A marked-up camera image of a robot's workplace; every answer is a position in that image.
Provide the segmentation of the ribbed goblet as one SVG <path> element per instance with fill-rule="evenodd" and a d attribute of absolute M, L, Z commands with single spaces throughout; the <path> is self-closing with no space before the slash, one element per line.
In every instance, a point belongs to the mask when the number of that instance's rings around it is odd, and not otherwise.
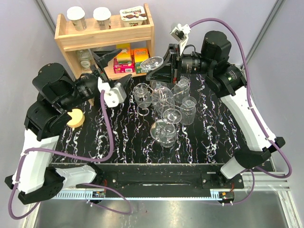
<path fill-rule="evenodd" d="M 192 96 L 183 98 L 182 104 L 180 106 L 180 112 L 182 115 L 180 122 L 183 125 L 190 125 L 194 122 L 196 115 L 196 104 L 197 101 Z"/>
<path fill-rule="evenodd" d="M 144 109 L 151 105 L 151 96 L 147 86 L 136 85 L 133 94 L 138 107 Z"/>
<path fill-rule="evenodd" d="M 179 82 L 173 88 L 173 96 L 175 102 L 181 104 L 185 97 L 190 95 L 190 80 L 181 76 Z"/>

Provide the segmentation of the chrome wine glass rack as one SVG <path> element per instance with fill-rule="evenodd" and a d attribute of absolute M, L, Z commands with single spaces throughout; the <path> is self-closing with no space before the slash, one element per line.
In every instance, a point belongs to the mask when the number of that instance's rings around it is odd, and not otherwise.
<path fill-rule="evenodd" d="M 158 81 L 152 81 L 151 85 L 140 83 L 133 89 L 137 109 L 146 112 L 141 116 L 147 116 L 153 106 L 160 120 L 152 124 L 151 137 L 163 147 L 172 147 L 177 139 L 176 125 L 190 125 L 195 119 L 197 101 L 190 96 L 190 80 L 181 77 L 173 89 Z"/>

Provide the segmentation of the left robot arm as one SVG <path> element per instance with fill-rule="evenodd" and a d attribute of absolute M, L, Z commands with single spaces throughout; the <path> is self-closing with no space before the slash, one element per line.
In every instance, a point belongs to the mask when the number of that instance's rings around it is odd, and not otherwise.
<path fill-rule="evenodd" d="M 77 80 L 72 80 L 59 63 L 43 66 L 33 79 L 38 97 L 26 114 L 19 167 L 15 174 L 5 178 L 12 191 L 19 191 L 18 198 L 23 204 L 51 199 L 63 188 L 85 183 L 97 188 L 104 183 L 104 173 L 93 159 L 87 159 L 84 166 L 67 169 L 56 169 L 49 163 L 75 107 L 97 96 L 103 111 L 125 101 L 131 75 L 113 81 L 105 72 L 108 63 L 121 51 L 93 52 L 96 64 L 91 67 L 91 73 L 83 73 Z"/>

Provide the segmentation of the round yellow wooden coaster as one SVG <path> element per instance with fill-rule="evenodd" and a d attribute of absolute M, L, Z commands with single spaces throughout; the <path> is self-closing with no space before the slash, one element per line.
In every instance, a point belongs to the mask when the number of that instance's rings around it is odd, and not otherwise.
<path fill-rule="evenodd" d="M 82 110 L 75 108 L 67 114 L 71 117 L 71 119 L 67 122 L 67 126 L 71 128 L 78 128 L 83 125 L 85 121 L 85 115 Z"/>

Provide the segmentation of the clear stemmed wine glass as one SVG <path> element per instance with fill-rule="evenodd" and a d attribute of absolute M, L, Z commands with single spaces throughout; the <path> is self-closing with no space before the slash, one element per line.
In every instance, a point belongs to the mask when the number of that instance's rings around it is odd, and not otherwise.
<path fill-rule="evenodd" d="M 141 63 L 141 69 L 145 72 L 155 70 L 163 63 L 162 57 L 151 57 Z M 151 99 L 155 111 L 161 115 L 166 109 L 174 107 L 174 97 L 172 91 L 164 82 L 150 81 L 153 88 Z"/>
<path fill-rule="evenodd" d="M 172 147 L 177 139 L 176 124 L 181 121 L 181 112 L 175 108 L 163 110 L 161 114 L 162 126 L 158 134 L 159 141 L 163 147 Z"/>

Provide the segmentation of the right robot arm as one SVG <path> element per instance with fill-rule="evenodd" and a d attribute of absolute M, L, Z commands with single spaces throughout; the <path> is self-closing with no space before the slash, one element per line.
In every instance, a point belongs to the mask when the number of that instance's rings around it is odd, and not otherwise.
<path fill-rule="evenodd" d="M 177 84 L 182 74 L 200 73 L 209 89 L 233 114 L 244 134 L 247 148 L 234 152 L 216 176 L 216 183 L 227 188 L 233 183 L 233 177 L 245 169 L 261 165 L 285 145 L 285 140 L 268 128 L 252 101 L 249 80 L 237 66 L 229 63 L 231 42 L 223 32 L 207 32 L 201 51 L 191 54 L 183 53 L 189 47 L 187 34 L 176 31 L 174 35 L 179 44 L 170 44 L 164 57 L 151 57 L 142 63 L 148 71 L 146 79 Z"/>

